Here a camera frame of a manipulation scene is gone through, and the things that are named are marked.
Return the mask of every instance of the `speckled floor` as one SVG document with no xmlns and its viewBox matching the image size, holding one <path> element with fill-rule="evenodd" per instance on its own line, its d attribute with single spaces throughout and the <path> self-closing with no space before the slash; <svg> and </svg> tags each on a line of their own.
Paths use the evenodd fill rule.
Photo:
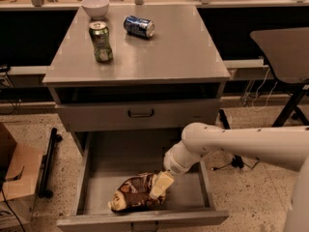
<svg viewBox="0 0 309 232">
<path fill-rule="evenodd" d="M 225 101 L 223 108 L 231 128 L 237 129 L 270 127 L 282 105 L 270 104 L 265 109 L 256 111 L 252 107 L 242 107 L 238 101 Z M 302 108 L 309 111 L 308 104 Z M 63 140 L 55 151 L 48 184 L 54 196 L 51 199 L 37 198 L 32 222 L 24 227 L 27 232 L 59 232 L 61 230 L 56 227 L 56 221 L 71 213 L 82 158 L 56 114 L 45 110 L 37 110 L 36 114 L 31 111 L 26 113 L 0 117 L 0 121 L 18 142 L 46 149 L 53 127 L 58 129 Z M 288 125 L 300 123 L 289 120 L 286 126 Z M 296 173 L 265 163 L 259 163 L 254 170 L 247 167 L 239 170 L 229 166 L 220 171 L 211 171 L 213 166 L 221 166 L 230 161 L 231 156 L 222 152 L 214 153 L 206 159 L 215 207 L 217 210 L 228 210 L 230 217 L 219 226 L 160 231 L 282 231 Z M 251 159 L 244 158 L 244 161 L 249 165 L 254 163 Z M 1 231 L 17 232 L 21 229 L 13 227 Z"/>
</svg>

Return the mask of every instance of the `soda can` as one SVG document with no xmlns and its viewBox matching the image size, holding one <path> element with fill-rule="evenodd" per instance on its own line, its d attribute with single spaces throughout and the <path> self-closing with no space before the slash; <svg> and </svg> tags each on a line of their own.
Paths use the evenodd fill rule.
<svg viewBox="0 0 309 232">
<path fill-rule="evenodd" d="M 155 25 L 152 21 L 144 18 L 138 18 L 133 15 L 125 19 L 124 27 L 129 34 L 150 38 L 155 33 Z"/>
<path fill-rule="evenodd" d="M 95 57 L 98 62 L 113 59 L 113 51 L 109 43 L 109 29 L 103 21 L 93 21 L 89 24 L 89 34 L 94 46 Z"/>
</svg>

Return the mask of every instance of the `white bowl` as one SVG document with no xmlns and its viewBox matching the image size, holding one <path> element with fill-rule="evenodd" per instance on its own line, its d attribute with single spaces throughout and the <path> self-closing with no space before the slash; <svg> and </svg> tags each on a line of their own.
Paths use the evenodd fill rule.
<svg viewBox="0 0 309 232">
<path fill-rule="evenodd" d="M 83 0 L 81 7 L 92 19 L 102 19 L 108 12 L 109 0 Z"/>
</svg>

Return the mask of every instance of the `green can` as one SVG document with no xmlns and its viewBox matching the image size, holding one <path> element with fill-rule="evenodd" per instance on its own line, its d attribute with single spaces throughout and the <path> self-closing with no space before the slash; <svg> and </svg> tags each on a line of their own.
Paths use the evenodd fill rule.
<svg viewBox="0 0 309 232">
<path fill-rule="evenodd" d="M 94 45 L 95 57 L 98 62 L 113 59 L 113 51 L 109 43 L 109 29 L 103 21 L 93 21 L 89 24 L 89 34 Z"/>
</svg>

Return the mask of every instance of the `table top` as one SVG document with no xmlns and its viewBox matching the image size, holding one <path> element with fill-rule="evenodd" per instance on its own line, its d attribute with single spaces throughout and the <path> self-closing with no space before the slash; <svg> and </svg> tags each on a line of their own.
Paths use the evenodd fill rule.
<svg viewBox="0 0 309 232">
<path fill-rule="evenodd" d="M 154 22 L 148 40 L 124 29 L 128 15 Z M 48 86 L 215 82 L 230 76 L 193 5 L 110 6 L 104 20 L 114 59 L 96 61 L 88 32 L 90 18 L 80 8 L 43 83 Z"/>
<path fill-rule="evenodd" d="M 251 38 L 282 82 L 309 83 L 309 27 L 254 31 Z"/>
</svg>

